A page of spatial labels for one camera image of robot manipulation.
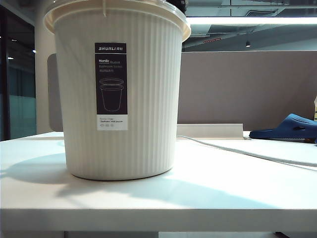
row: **brand logo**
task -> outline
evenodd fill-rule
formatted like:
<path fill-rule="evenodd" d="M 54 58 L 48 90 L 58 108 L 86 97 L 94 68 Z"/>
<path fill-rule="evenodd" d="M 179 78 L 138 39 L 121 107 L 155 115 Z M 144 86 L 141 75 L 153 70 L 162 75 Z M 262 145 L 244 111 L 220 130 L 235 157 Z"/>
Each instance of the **brand logo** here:
<path fill-rule="evenodd" d="M 123 47 L 99 47 L 99 51 L 122 51 Z"/>

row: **cable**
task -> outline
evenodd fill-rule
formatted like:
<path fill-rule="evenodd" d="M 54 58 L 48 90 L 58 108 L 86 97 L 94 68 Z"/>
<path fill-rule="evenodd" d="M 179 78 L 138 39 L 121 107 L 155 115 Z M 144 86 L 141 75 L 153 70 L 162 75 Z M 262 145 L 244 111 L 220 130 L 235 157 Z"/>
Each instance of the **cable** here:
<path fill-rule="evenodd" d="M 287 163 L 287 164 L 293 164 L 293 165 L 310 166 L 310 167 L 317 167 L 316 163 L 298 162 L 298 161 L 293 161 L 293 160 L 283 160 L 283 159 L 269 157 L 269 156 L 265 156 L 265 155 L 259 155 L 259 154 L 248 152 L 248 151 L 244 151 L 244 150 L 232 149 L 232 148 L 229 148 L 229 147 L 224 147 L 224 146 L 220 146 L 220 145 L 206 143 L 206 142 L 203 142 L 201 140 L 196 140 L 194 138 L 191 138 L 191 137 L 188 137 L 188 136 L 185 136 L 185 135 L 178 135 L 176 137 L 182 137 L 182 138 L 186 138 L 186 139 L 189 139 L 189 140 L 193 140 L 193 141 L 195 141 L 197 143 L 200 143 L 200 144 L 203 144 L 203 145 L 207 145 L 207 146 L 211 146 L 211 147 L 214 147 L 216 149 L 226 150 L 226 151 L 230 151 L 230 152 L 234 152 L 234 153 L 238 153 L 238 154 L 243 154 L 243 155 L 249 155 L 249 156 L 253 156 L 253 157 L 256 157 L 256 158 L 270 160 L 270 161 L 274 161 L 274 162 Z"/>

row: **product label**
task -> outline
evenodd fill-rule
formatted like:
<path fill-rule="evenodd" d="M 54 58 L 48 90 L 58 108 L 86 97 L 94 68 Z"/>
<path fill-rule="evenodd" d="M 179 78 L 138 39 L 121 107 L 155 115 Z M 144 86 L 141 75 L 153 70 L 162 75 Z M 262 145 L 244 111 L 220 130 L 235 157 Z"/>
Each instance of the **product label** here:
<path fill-rule="evenodd" d="M 128 129 L 126 43 L 95 43 L 97 130 Z"/>

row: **black label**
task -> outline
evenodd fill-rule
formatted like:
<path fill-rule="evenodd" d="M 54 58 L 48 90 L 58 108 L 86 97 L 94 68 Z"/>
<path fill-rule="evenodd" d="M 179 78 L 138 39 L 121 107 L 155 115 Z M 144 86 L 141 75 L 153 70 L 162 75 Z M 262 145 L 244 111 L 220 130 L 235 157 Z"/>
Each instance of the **black label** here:
<path fill-rule="evenodd" d="M 98 115 L 127 115 L 126 43 L 95 43 Z"/>

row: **wall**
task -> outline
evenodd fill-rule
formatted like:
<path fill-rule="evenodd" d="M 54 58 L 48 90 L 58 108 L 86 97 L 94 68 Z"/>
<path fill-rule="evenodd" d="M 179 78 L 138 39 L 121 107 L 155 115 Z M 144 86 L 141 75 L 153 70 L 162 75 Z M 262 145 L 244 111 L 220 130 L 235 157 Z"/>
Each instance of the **wall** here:
<path fill-rule="evenodd" d="M 35 68 L 36 68 L 36 111 L 37 133 L 51 131 L 49 123 L 48 66 L 49 55 L 55 53 L 54 35 L 43 25 L 43 17 L 51 0 L 42 0 L 36 7 L 35 19 Z"/>

